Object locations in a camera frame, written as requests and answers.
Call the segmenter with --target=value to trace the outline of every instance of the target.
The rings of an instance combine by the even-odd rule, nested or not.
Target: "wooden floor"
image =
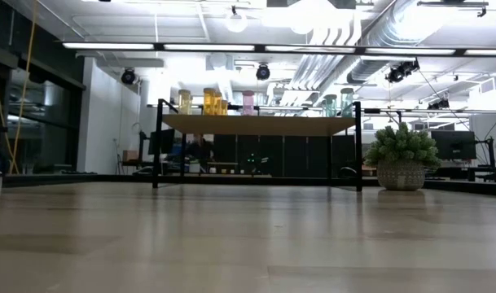
[[[6,189],[0,293],[496,292],[496,198],[364,190]]]

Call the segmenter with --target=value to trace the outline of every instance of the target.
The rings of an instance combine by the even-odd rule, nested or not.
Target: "black metal table frame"
[[[173,105],[171,105],[169,102],[164,100],[163,98],[160,98],[157,100],[157,117],[156,117],[156,139],[153,140],[154,144],[154,156],[153,156],[153,172],[152,172],[152,187],[153,188],[158,188],[159,183],[160,183],[160,146],[162,145],[161,139],[161,130],[162,130],[162,125],[163,125],[163,104],[167,105],[168,108],[176,113],[178,113],[178,109],[175,108]],[[354,102],[354,119],[355,119],[355,136],[356,136],[356,178],[354,180],[355,182],[355,187],[356,191],[362,191],[362,107],[360,102]],[[176,182],[178,183],[185,183],[187,180],[185,180],[184,174],[185,174],[185,169],[186,169],[186,133],[182,134],[182,141],[181,141],[181,170],[180,170],[180,175],[178,179],[175,179]],[[327,136],[326,137],[326,143],[327,143],[327,183],[329,186],[333,186],[333,180],[332,180],[332,136]],[[264,180],[271,181],[272,178],[265,178]]]

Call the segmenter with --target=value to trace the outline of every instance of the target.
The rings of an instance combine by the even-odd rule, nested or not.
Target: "shelf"
[[[316,137],[355,125],[354,118],[281,116],[163,115],[163,122],[182,133]]]

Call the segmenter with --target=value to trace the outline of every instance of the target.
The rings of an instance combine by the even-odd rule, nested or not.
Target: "potted plant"
[[[388,190],[418,190],[424,185],[424,167],[440,165],[436,142],[426,131],[409,131],[406,123],[394,132],[378,130],[366,153],[366,165],[377,167],[378,182]]]

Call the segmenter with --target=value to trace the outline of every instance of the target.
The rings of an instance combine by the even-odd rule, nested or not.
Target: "yellow jar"
[[[222,113],[222,115],[225,115],[225,116],[228,115],[228,101],[226,101],[226,100],[221,101],[221,113]]]
[[[189,90],[179,90],[179,114],[191,114],[191,92]]]
[[[222,94],[219,92],[215,93],[215,99],[213,100],[214,115],[222,115],[221,101],[222,101]]]
[[[213,107],[215,105],[215,90],[204,89],[204,114],[213,115]]]

